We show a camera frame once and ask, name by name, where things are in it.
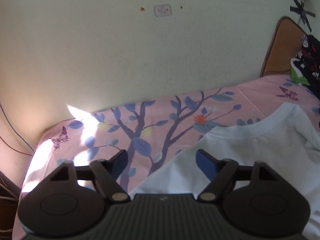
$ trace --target brown pillow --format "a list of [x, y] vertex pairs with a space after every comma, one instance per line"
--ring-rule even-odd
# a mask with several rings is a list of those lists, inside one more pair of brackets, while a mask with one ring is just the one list
[[302, 45], [305, 32], [289, 17], [282, 17], [276, 26], [263, 62], [260, 76], [290, 74], [290, 60]]

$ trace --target wall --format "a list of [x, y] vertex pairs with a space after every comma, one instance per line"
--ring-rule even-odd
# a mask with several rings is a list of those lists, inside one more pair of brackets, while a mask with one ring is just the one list
[[[3, 140], [14, 149], [20, 152], [33, 154], [30, 149], [25, 148], [23, 144], [19, 143], [17, 138], [12, 134], [11, 130], [2, 121], [2, 114], [0, 114], [0, 116], [1, 138], [3, 138]], [[17, 195], [19, 195], [20, 192], [10, 182], [8, 182], [7, 178], [21, 188], [28, 166], [31, 162], [31, 158], [32, 157], [29, 155], [23, 155], [13, 151], [7, 145], [5, 145], [2, 140], [0, 140], [0, 177], [10, 187], [10, 190]]]
[[[166, 3], [172, 16], [156, 18], [153, 6]], [[35, 147], [44, 129], [73, 117], [67, 105], [92, 112], [258, 78], [278, 19], [297, 19], [290, 5], [0, 0], [0, 99]]]

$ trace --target red wire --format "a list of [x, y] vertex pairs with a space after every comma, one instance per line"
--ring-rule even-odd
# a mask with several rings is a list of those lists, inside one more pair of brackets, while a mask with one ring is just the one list
[[10, 149], [12, 149], [12, 150], [16, 151], [17, 153], [21, 153], [21, 154], [24, 154], [24, 155], [33, 156], [33, 155], [31, 155], [31, 154], [28, 154], [28, 153], [19, 152], [18, 150], [16, 150], [16, 149], [12, 148], [9, 144], [7, 144], [7, 143], [2, 139], [2, 137], [1, 137], [1, 136], [0, 136], [0, 139], [5, 143], [5, 145], [7, 145]]

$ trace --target butterfly print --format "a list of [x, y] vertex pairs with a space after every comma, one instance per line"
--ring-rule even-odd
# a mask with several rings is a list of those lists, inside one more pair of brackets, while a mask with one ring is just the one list
[[277, 95], [277, 97], [282, 97], [282, 98], [290, 98], [291, 100], [298, 101], [299, 99], [296, 98], [298, 95], [296, 92], [290, 91], [284, 87], [279, 86], [284, 95]]
[[62, 132], [57, 139], [51, 138], [52, 142], [54, 143], [55, 149], [60, 149], [61, 143], [67, 142], [68, 139], [69, 139], [69, 136], [67, 135], [67, 130], [65, 127], [62, 128]]

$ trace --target pink bedsheet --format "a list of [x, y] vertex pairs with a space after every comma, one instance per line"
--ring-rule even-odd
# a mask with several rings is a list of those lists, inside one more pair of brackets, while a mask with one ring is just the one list
[[[249, 125], [266, 118], [284, 101], [296, 103], [319, 129], [319, 100], [287, 75], [266, 76], [238, 86], [132, 103], [63, 121], [46, 132], [24, 182], [30, 191], [64, 160], [87, 165], [129, 154], [118, 179], [130, 192], [149, 174], [193, 145], [215, 126]], [[22, 236], [15, 223], [14, 238]]]

